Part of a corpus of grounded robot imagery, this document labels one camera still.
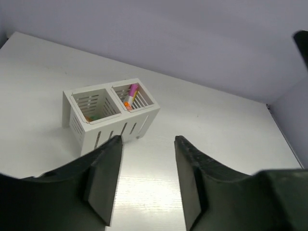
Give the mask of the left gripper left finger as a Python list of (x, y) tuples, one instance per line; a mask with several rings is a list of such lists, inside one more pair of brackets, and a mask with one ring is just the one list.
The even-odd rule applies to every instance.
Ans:
[(1, 175), (1, 230), (103, 231), (111, 223), (122, 148), (115, 135), (39, 177)]

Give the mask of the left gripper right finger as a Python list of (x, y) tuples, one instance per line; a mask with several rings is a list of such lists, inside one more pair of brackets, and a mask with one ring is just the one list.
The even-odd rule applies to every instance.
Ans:
[(176, 136), (175, 156), (188, 231), (305, 231), (308, 172), (236, 171)]

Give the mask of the yellow capped white marker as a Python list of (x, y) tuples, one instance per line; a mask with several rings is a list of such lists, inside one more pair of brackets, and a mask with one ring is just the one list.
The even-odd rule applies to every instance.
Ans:
[(134, 93), (134, 95), (133, 95), (133, 102), (134, 102), (134, 100), (135, 100), (137, 94), (138, 94), (138, 90), (136, 90), (135, 93)]

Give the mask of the pink capped white marker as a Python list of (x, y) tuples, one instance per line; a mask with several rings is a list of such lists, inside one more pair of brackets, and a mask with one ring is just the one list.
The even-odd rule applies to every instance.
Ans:
[(136, 90), (138, 90), (139, 85), (138, 84), (132, 84), (130, 86), (128, 95), (126, 96), (124, 102), (128, 102), (130, 104), (130, 106), (132, 106), (133, 104), (133, 95), (135, 93)]

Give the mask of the orange translucent highlighter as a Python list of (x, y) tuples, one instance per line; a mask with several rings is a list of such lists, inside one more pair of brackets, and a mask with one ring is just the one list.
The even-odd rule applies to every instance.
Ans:
[(88, 116), (86, 116), (85, 119), (86, 119), (88, 122), (92, 122), (92, 121), (93, 121), (93, 118), (88, 117)]

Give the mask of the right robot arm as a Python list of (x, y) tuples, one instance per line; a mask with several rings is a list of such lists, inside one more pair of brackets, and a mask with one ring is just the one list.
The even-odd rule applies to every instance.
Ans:
[(308, 68), (308, 31), (299, 30), (295, 32), (293, 35), (293, 40), (298, 48), (306, 68)]

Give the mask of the white two-compartment slotted holder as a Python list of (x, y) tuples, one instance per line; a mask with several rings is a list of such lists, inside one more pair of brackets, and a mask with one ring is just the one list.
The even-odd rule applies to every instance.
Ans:
[[(127, 110), (124, 100), (132, 84), (139, 85), (138, 94)], [(128, 79), (63, 91), (62, 126), (71, 128), (80, 155), (85, 155), (114, 135), (123, 141), (142, 138), (159, 110), (142, 82)]]

